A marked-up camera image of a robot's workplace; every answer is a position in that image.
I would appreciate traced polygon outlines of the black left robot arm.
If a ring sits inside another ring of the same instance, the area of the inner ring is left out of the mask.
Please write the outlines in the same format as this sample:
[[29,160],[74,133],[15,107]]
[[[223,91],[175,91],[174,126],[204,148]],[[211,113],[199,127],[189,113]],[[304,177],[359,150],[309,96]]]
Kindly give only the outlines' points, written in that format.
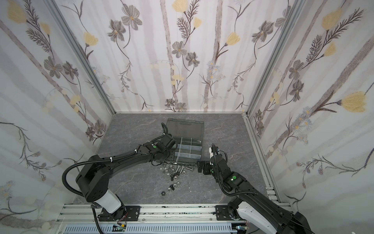
[[[142,163],[163,163],[172,153],[176,141],[164,123],[161,123],[163,133],[144,144],[138,145],[134,150],[117,156],[101,158],[98,155],[90,157],[87,161],[78,162],[69,166],[62,174],[62,183],[70,192],[81,196],[87,202],[97,204],[109,214],[124,213],[126,209],[123,202],[109,190],[109,181],[117,173]],[[74,168],[82,167],[76,177],[79,189],[73,188],[67,181],[67,175]]]

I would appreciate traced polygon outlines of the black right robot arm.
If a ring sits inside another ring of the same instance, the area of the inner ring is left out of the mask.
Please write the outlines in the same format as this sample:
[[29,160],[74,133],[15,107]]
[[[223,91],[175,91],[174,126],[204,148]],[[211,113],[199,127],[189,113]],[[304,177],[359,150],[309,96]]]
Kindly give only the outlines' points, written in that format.
[[304,215],[282,208],[260,193],[243,175],[230,169],[228,157],[215,144],[203,173],[212,175],[221,191],[233,200],[228,203],[231,219],[244,219],[267,234],[312,234]]

